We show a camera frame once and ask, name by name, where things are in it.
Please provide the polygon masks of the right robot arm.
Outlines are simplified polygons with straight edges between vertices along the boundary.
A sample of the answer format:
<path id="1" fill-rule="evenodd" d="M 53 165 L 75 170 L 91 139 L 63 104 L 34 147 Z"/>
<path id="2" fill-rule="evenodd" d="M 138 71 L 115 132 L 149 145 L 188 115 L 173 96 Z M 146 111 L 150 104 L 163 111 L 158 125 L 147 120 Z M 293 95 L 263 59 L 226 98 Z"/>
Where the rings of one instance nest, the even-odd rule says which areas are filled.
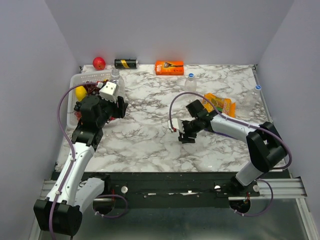
<path id="1" fill-rule="evenodd" d="M 263 124 L 237 120 L 224 113 L 209 112 L 199 100 L 186 106 L 192 120 L 171 119 L 168 126 L 179 132 L 178 140 L 194 143 L 197 133 L 207 130 L 247 144 L 250 161 L 231 180 L 230 191 L 241 196 L 254 180 L 272 170 L 289 151 L 286 149 L 275 126 L 266 121 Z"/>

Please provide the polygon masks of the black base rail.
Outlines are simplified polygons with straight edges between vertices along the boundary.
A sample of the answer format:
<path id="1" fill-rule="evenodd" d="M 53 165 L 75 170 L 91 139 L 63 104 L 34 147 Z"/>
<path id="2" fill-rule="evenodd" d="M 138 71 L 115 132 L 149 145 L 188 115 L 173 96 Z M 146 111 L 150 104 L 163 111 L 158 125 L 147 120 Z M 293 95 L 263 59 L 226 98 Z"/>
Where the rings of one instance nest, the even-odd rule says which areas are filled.
<path id="1" fill-rule="evenodd" d="M 228 208 L 233 200 L 260 196 L 256 181 L 236 189 L 235 172 L 85 172 L 105 181 L 104 194 L 122 196 L 116 208 Z"/>

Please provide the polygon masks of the orange snack bag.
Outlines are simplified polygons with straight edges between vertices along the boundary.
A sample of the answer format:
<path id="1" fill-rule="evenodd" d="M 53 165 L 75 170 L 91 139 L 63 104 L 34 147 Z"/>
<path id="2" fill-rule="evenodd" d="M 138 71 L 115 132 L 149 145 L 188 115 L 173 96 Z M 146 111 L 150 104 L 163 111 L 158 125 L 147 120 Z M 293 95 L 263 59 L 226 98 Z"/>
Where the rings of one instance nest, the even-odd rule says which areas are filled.
<path id="1" fill-rule="evenodd" d="M 236 101 L 232 98 L 222 98 L 212 93 L 204 95 L 220 112 L 235 118 L 236 117 Z"/>

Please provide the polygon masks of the clear bottle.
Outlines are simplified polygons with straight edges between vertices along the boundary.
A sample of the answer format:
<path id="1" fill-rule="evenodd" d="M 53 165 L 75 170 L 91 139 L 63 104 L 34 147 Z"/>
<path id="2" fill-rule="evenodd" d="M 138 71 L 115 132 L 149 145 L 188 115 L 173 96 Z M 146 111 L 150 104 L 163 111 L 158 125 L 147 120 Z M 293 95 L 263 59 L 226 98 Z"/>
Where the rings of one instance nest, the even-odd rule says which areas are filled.
<path id="1" fill-rule="evenodd" d="M 237 111 L 239 117 L 247 117 L 253 112 L 256 103 L 261 97 L 261 90 L 256 90 L 254 87 L 246 93 L 244 98 L 239 102 L 239 109 Z"/>
<path id="2" fill-rule="evenodd" d="M 125 81 L 120 75 L 120 71 L 116 68 L 111 71 L 111 79 L 110 82 L 116 84 L 118 86 L 118 95 L 125 98 Z"/>
<path id="3" fill-rule="evenodd" d="M 184 90 L 186 92 L 196 92 L 197 90 L 197 80 L 194 78 L 186 78 L 184 83 Z"/>

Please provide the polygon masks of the orange razor box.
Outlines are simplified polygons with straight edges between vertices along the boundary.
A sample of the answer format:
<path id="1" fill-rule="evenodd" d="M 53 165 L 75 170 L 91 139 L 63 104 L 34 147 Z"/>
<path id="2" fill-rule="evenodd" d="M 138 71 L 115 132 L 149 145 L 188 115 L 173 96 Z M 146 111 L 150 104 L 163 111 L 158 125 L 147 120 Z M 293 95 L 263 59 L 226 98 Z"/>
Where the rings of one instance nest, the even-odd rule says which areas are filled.
<path id="1" fill-rule="evenodd" d="M 183 61 L 156 61 L 155 74 L 158 76 L 183 76 Z"/>

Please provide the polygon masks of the red grape bunch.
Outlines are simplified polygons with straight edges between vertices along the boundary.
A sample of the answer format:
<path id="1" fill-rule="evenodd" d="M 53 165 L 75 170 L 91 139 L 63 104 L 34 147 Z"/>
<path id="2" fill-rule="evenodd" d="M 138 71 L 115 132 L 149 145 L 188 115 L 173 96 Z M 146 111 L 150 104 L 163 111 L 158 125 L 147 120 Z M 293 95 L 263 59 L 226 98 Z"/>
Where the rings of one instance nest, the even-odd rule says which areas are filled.
<path id="1" fill-rule="evenodd" d="M 99 95 L 100 87 L 98 87 L 98 84 L 100 81 L 97 81 L 95 85 L 93 84 L 88 84 L 89 82 L 87 81 L 86 85 L 83 85 L 82 88 L 84 88 L 84 95 L 85 96 L 97 96 Z"/>

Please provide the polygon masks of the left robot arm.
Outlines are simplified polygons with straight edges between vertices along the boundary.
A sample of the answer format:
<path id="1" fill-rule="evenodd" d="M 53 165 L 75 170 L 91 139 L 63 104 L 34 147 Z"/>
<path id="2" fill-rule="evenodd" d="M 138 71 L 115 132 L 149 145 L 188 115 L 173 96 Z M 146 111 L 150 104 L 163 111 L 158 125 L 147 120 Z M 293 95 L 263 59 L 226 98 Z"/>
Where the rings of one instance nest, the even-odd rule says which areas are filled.
<path id="1" fill-rule="evenodd" d="M 56 234 L 75 236 L 83 213 L 94 199 L 110 194 L 111 185 L 98 177 L 89 178 L 83 187 L 79 184 L 103 137 L 103 127 L 111 118 L 123 118 L 127 107 L 121 96 L 109 101 L 99 95 L 88 95 L 76 102 L 74 110 L 81 117 L 67 140 L 68 158 L 51 191 L 33 207 L 40 229 L 50 232 L 52 239 L 56 239 Z"/>

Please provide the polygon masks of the dark blue grapes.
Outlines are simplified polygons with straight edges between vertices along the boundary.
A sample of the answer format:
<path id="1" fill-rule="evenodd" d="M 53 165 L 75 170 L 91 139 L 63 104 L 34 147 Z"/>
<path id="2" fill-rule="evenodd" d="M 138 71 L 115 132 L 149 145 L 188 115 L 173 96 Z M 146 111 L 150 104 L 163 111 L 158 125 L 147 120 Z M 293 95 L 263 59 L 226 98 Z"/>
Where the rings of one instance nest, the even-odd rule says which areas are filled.
<path id="1" fill-rule="evenodd" d="M 75 105 L 74 105 L 73 110 L 76 111 L 76 112 L 79 112 L 79 111 L 80 111 L 80 108 L 81 108 L 81 105 L 82 105 L 82 103 L 79 102 L 79 101 L 77 101 L 77 102 L 75 103 Z"/>

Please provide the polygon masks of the white plastic basket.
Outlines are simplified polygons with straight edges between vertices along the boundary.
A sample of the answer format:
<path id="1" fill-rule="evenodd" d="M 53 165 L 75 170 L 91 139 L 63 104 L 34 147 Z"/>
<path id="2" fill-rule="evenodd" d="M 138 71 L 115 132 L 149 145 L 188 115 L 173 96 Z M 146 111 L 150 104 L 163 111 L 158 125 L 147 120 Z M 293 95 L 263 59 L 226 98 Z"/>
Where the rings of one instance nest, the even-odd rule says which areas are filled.
<path id="1" fill-rule="evenodd" d="M 109 80 L 111 77 L 112 77 L 111 70 L 79 73 L 72 76 L 69 87 L 71 88 L 86 82 L 102 82 L 104 80 Z M 75 90 L 73 89 L 68 94 L 67 118 L 66 118 L 67 126 L 72 129 L 74 129 L 78 124 L 77 117 L 74 114 L 74 106 L 77 101 L 78 101 L 78 98 L 76 97 Z"/>

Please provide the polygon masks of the red apple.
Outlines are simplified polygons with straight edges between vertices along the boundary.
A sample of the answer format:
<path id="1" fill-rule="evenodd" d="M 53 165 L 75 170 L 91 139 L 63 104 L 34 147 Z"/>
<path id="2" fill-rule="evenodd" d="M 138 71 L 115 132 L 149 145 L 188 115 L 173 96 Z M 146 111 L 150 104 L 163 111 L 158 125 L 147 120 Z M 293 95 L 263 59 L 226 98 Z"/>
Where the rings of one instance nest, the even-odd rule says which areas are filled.
<path id="1" fill-rule="evenodd" d="M 92 61 L 92 65 L 97 71 L 102 71 L 106 67 L 106 62 L 102 57 L 95 57 Z"/>

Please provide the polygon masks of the black gold can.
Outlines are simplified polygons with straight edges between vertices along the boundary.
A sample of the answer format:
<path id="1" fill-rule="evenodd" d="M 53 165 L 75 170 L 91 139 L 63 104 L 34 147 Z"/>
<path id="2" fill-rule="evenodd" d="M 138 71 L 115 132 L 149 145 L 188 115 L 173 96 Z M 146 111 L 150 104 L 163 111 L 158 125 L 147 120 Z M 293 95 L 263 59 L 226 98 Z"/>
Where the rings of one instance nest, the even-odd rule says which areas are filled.
<path id="1" fill-rule="evenodd" d="M 137 69 L 139 66 L 137 59 L 115 59 L 114 67 L 116 69 Z"/>

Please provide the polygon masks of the blue cap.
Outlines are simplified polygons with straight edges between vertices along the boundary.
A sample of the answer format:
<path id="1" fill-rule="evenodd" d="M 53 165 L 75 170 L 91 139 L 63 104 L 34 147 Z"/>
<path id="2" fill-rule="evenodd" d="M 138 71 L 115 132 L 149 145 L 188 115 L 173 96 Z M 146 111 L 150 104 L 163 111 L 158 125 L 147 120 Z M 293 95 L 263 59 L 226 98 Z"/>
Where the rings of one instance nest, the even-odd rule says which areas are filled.
<path id="1" fill-rule="evenodd" d="M 258 90 L 258 91 L 260 91 L 262 88 L 261 88 L 260 85 L 256 85 L 256 86 L 255 86 L 255 89 Z"/>

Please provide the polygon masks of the yellow lemon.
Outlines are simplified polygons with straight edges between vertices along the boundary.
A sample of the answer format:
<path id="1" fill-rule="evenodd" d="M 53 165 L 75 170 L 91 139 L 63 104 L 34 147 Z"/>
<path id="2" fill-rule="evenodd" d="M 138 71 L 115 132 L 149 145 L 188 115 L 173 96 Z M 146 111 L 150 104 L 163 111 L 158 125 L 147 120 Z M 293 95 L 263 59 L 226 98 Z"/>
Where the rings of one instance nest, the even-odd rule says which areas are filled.
<path id="1" fill-rule="evenodd" d="M 78 86 L 75 88 L 75 96 L 77 100 L 80 102 L 87 96 L 87 90 L 84 86 Z"/>

